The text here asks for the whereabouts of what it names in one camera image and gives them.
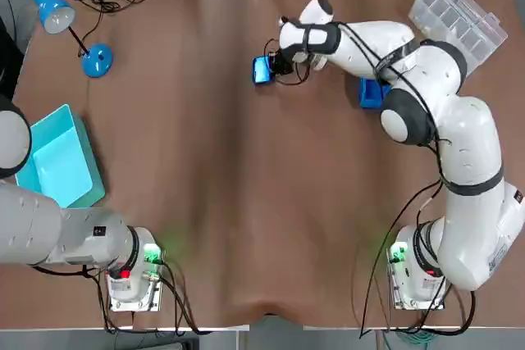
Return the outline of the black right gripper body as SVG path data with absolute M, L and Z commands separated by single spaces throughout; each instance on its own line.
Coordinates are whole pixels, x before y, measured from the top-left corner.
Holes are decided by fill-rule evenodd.
M 273 53 L 273 74 L 289 75 L 292 72 L 298 73 L 299 63 L 304 63 L 307 60 L 308 54 L 306 52 L 296 53 L 290 60 L 278 49 Z

